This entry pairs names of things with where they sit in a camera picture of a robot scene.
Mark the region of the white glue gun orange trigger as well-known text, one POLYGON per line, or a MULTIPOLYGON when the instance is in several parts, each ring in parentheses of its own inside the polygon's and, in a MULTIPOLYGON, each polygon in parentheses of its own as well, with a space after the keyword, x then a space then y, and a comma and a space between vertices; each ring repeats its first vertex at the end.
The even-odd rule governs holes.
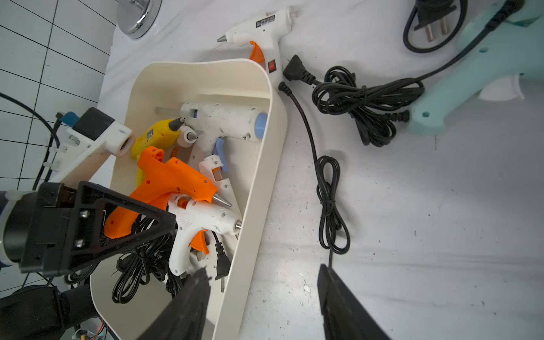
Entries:
POLYGON ((295 17, 291 7, 259 14, 233 26, 217 42, 228 42, 238 47, 251 45, 249 59, 264 68, 271 85, 277 88, 283 81, 279 41, 292 31, 295 17))

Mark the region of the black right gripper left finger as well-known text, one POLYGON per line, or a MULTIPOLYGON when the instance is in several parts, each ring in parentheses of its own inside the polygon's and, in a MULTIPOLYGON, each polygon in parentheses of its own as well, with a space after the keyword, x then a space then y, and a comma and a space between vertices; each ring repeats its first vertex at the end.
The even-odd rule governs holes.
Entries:
POLYGON ((211 294, 210 279, 204 268, 197 270, 137 339, 201 339, 211 294))

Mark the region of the white mini glue gun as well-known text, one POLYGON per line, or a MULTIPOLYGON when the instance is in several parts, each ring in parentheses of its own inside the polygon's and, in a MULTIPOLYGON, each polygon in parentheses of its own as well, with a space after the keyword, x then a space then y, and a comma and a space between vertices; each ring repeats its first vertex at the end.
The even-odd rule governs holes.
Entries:
POLYGON ((200 231, 236 235, 242 226, 239 213, 206 201, 195 201, 187 195, 172 195, 168 211, 175 215, 177 222, 169 258, 169 269, 175 276, 181 276, 191 268, 191 242, 200 231))

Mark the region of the small white glue gun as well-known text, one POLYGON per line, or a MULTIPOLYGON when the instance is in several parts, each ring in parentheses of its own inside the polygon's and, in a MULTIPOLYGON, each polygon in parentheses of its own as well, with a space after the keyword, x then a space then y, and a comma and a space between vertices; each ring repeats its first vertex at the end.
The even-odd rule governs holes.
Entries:
POLYGON ((225 201, 234 204, 235 196, 232 191, 232 184, 227 177, 227 174, 222 170, 222 167, 222 160, 216 154, 206 157, 198 164, 198 169, 201 174, 211 180, 212 184, 218 189, 217 195, 225 201))

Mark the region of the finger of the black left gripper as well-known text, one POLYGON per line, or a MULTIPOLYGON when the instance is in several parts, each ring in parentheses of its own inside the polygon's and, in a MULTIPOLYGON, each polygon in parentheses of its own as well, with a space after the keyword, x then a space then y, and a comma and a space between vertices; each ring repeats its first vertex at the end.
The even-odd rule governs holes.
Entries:
POLYGON ((79 183, 76 263, 97 263, 173 232, 174 214, 99 184, 79 183))

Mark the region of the large white glue gun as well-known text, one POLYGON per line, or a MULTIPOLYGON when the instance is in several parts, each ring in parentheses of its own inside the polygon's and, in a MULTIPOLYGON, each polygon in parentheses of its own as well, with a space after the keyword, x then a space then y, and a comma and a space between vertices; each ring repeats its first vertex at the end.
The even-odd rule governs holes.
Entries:
POLYGON ((187 161, 194 169, 206 157, 216 154, 224 162, 222 170, 227 171, 225 152, 217 146, 218 140, 231 137, 259 143, 264 138, 268 120, 268 113, 256 106, 205 101, 187 101, 180 109, 157 106, 155 112, 182 117, 196 132, 198 138, 187 161))

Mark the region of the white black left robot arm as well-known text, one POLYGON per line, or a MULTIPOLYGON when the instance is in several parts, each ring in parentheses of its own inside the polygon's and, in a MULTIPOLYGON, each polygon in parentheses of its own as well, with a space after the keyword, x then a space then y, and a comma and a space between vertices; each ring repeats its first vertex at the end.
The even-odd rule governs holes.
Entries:
MULTIPOLYGON (((3 191, 1 266, 60 277, 162 237, 176 226, 170 212, 88 181, 77 189, 50 182, 37 191, 3 191), (152 226, 105 244, 106 219, 116 208, 151 218, 152 226)), ((88 286, 64 293, 29 286, 1 299, 1 338, 59 339, 96 315, 88 286)))

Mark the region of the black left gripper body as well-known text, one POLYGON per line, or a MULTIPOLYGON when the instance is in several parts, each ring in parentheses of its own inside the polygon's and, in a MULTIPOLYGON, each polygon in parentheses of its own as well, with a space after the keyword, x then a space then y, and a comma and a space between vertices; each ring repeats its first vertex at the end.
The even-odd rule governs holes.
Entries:
POLYGON ((75 245, 77 190, 61 183, 44 183, 36 192, 19 269, 23 273, 68 274, 75 245))

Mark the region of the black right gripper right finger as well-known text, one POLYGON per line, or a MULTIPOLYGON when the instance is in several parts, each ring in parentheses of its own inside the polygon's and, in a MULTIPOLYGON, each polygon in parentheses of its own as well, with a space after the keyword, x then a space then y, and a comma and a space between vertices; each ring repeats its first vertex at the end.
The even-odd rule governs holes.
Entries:
POLYGON ((324 264, 317 288, 326 339, 389 338, 336 272, 324 264))

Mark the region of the mint glue gun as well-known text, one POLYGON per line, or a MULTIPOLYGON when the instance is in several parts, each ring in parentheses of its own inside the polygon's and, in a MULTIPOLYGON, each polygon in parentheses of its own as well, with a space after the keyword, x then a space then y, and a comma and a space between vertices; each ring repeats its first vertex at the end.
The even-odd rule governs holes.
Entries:
POLYGON ((465 56, 411 105, 413 133, 440 133, 446 117, 473 96, 521 99, 522 80, 543 81, 543 2, 495 2, 463 29, 458 47, 465 56))

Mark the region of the cream plastic storage tray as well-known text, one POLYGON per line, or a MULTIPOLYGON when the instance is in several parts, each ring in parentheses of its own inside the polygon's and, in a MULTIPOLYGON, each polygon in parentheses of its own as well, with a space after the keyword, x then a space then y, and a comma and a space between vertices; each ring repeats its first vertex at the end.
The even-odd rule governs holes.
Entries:
POLYGON ((250 59, 154 62, 137 76, 124 125, 144 143, 115 159, 110 188, 174 219, 167 270, 126 304, 110 292, 116 258, 91 279, 99 314, 120 339, 236 339, 273 193, 288 118, 250 59))

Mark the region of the yellow glue gun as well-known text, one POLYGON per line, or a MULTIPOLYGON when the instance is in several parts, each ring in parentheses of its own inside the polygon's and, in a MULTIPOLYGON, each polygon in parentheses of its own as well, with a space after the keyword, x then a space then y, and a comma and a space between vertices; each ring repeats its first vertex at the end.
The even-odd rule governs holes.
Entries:
POLYGON ((156 147, 161 150, 171 147, 179 137, 179 130, 184 121, 184 118, 176 118, 160 120, 155 123, 141 137, 136 139, 130 150, 131 157, 138 162, 142 152, 148 147, 156 147))

